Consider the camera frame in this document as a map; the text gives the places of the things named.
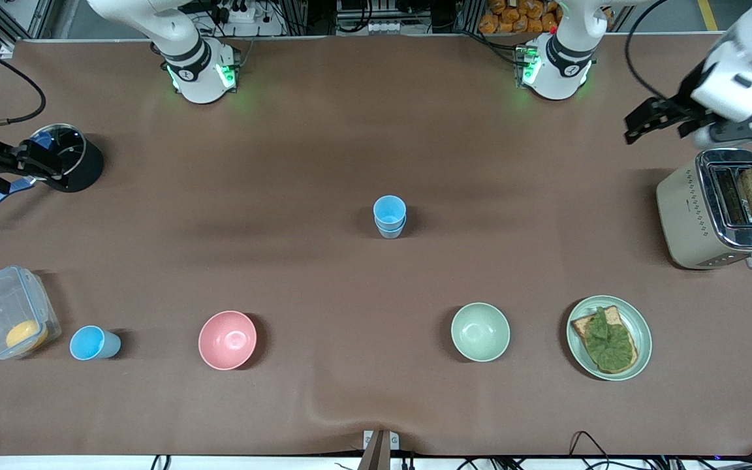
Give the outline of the beige chrome toaster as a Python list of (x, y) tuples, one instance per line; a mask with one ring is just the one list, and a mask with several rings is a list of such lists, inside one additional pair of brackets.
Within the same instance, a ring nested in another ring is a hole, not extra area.
[(752, 270), (752, 215), (738, 184), (751, 167), (751, 151), (707, 149), (657, 185), (657, 210), (675, 264), (719, 270), (744, 262)]

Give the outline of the bag of orange buns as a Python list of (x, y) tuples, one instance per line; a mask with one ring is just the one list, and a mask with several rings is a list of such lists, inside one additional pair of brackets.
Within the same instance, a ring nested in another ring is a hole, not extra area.
[(564, 15), (554, 0), (485, 0), (486, 9), (478, 21), (478, 32), (554, 33)]

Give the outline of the yellow round food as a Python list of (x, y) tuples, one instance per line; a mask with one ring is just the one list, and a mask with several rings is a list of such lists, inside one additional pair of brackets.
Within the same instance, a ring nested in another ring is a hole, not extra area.
[(48, 328), (37, 321), (23, 321), (12, 327), (6, 336), (9, 349), (25, 349), (27, 351), (42, 345), (48, 337)]

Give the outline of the white power strip with plugs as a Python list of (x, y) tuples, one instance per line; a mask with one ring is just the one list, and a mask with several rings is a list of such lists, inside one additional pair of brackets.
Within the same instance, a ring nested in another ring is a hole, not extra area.
[(211, 7), (213, 21), (217, 25), (253, 24), (263, 16), (256, 0), (206, 0)]

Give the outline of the pale green plate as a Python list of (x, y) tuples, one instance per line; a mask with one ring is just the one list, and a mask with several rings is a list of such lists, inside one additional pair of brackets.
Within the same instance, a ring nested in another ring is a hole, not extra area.
[(651, 359), (650, 327), (636, 307), (614, 296), (579, 301), (569, 315), (566, 337), (576, 362), (601, 380), (629, 380)]

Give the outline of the metal table bracket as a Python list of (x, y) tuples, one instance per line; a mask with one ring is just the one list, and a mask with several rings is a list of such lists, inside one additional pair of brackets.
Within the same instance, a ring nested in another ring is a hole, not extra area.
[(364, 445), (357, 470), (391, 470), (392, 452), (400, 449), (400, 437), (393, 431), (367, 430)]

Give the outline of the aluminium frame profile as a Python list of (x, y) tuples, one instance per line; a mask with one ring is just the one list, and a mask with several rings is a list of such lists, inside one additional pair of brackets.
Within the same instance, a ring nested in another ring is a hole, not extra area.
[(0, 0), (0, 56), (21, 40), (39, 39), (55, 0)]

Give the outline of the white connector strip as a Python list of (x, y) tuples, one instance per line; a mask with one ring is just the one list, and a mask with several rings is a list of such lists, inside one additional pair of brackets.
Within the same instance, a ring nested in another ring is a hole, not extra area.
[(334, 23), (340, 35), (399, 33), (410, 17), (410, 0), (334, 0)]

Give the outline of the pink bowl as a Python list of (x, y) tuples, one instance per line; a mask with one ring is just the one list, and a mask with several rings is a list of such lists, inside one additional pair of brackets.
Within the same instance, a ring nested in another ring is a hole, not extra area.
[(257, 340), (255, 324), (245, 313), (222, 311), (201, 327), (198, 351), (207, 366), (232, 371), (251, 359)]

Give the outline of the glass lid blue knob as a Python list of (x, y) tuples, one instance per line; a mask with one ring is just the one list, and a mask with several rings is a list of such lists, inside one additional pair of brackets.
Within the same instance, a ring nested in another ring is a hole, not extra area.
[(47, 125), (34, 132), (27, 142), (36, 142), (60, 156), (63, 179), (86, 168), (87, 140), (80, 129), (69, 124)]

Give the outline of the pale green bowl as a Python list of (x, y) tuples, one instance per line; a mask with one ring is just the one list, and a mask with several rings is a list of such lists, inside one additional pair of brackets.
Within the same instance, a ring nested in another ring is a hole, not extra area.
[(454, 314), (450, 335), (454, 347), (465, 359), (490, 362), (507, 351), (511, 329), (507, 316), (498, 307), (474, 302)]

